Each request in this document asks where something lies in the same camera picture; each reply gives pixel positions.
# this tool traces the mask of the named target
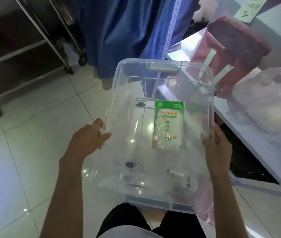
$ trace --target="white tag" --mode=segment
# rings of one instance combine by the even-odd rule
[[[234,18],[242,22],[251,22],[266,1],[267,0],[247,0],[234,15]]]

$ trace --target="clear plastic storage box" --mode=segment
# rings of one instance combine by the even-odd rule
[[[210,68],[191,62],[125,59],[116,68],[112,92],[104,120],[112,136],[94,160],[95,187],[140,207],[208,212],[213,193],[201,136],[214,136]],[[152,147],[156,101],[184,102],[179,150]]]

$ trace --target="person's right hand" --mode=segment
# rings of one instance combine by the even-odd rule
[[[212,142],[209,137],[202,139],[206,150],[206,164],[211,177],[228,176],[232,156],[232,145],[216,123],[214,124],[214,131],[215,142]]]

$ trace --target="black shorts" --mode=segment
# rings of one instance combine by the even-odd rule
[[[151,230],[141,212],[133,205],[123,203],[116,206],[104,219],[96,237],[111,228],[123,225],[138,226],[164,238],[197,237],[206,238],[196,215],[168,211],[159,227]]]

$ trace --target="hand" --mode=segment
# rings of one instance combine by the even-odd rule
[[[97,118],[93,124],[86,124],[75,132],[59,164],[82,166],[84,159],[101,147],[112,135],[111,133],[100,135],[102,125],[103,121]]]
[[[211,178],[229,176],[232,145],[217,124],[214,124],[214,132],[215,143],[209,137],[202,140],[206,150],[206,164]]]

